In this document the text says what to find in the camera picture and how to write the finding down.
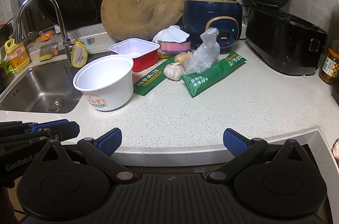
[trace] jar with orange lid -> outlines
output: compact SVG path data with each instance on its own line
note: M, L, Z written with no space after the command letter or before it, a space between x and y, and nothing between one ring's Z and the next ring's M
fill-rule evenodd
M319 74L320 78L329 85L333 85L337 75L339 76L339 52L328 49L328 55Z

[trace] bottle label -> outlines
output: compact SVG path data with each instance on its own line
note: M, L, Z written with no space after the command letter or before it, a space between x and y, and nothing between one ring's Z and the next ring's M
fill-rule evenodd
M337 76L338 67L339 67L338 63L327 57L322 69L327 75L335 78Z
M19 46L16 50L7 55L13 69L18 68L26 59L28 59L28 54L24 45Z

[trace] faucet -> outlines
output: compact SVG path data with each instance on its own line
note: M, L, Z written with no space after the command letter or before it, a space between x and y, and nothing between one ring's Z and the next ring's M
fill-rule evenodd
M22 42L22 39L21 39L21 37L22 37L22 34L21 34L21 16L22 16L23 10L32 1L34 1L34 0L25 0L23 2L23 4L21 5L19 11L18 11L18 14L17 14L17 23L16 23L16 26L15 26L15 32L14 32L15 33L15 35L14 35L14 43L15 44L20 44ZM60 27L60 30L61 30L62 39L63 39L62 44L64 46L64 49L65 49L68 61L70 63L72 63L71 53L72 53L73 45L72 45L71 40L68 38L67 30L66 30L66 27L65 27L65 25L63 23L62 16L61 16L61 13L60 13L59 5L56 2L56 0L48 0L48 1L51 2L53 4L53 6L54 6L55 13L57 15L58 24L59 24L59 27Z

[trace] round wooden board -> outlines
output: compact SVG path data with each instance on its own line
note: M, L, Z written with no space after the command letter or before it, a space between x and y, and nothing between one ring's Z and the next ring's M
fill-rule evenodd
M120 40L152 39L182 16L185 0L103 0L101 20L105 30Z

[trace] orange jar lid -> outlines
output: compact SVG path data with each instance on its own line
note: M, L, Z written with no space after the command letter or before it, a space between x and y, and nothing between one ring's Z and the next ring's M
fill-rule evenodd
M336 57L337 59L339 59L339 54L334 51L332 48L329 48L328 49L328 52L333 56L333 57Z

